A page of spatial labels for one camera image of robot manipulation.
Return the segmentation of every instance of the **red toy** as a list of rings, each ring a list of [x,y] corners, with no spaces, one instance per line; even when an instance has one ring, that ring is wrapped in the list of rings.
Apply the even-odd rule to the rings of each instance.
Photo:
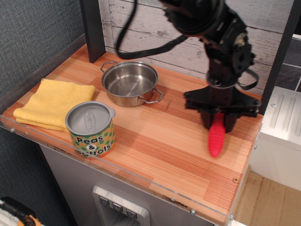
[[[217,157],[221,151],[225,140],[226,129],[224,126],[224,114],[214,115],[212,125],[209,129],[208,148],[213,157]]]

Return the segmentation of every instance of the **black frame post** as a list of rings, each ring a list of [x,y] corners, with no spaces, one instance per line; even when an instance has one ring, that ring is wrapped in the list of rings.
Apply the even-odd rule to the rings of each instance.
[[[98,0],[79,0],[84,23],[89,61],[94,63],[105,51]]]

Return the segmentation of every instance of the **can lid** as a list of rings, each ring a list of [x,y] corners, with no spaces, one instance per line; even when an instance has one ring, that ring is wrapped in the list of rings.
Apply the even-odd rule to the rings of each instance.
[[[66,116],[66,126],[72,133],[92,135],[106,129],[115,111],[106,104],[88,101],[73,107]]]

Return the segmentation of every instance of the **can label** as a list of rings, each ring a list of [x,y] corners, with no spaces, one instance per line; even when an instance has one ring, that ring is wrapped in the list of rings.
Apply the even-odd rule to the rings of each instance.
[[[71,133],[71,139],[76,146],[76,152],[84,157],[103,157],[115,143],[114,126],[111,121],[109,126],[100,133],[81,136]]]

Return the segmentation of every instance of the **metal saucepan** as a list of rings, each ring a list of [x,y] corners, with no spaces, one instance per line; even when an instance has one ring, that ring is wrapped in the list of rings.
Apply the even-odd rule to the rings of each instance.
[[[104,71],[106,64],[116,65]],[[101,67],[103,72],[102,84],[109,99],[117,105],[133,107],[157,103],[162,98],[162,92],[155,89],[158,82],[156,70],[148,64],[137,61],[117,63],[115,61],[104,63]],[[160,93],[160,98],[149,101],[155,92]]]

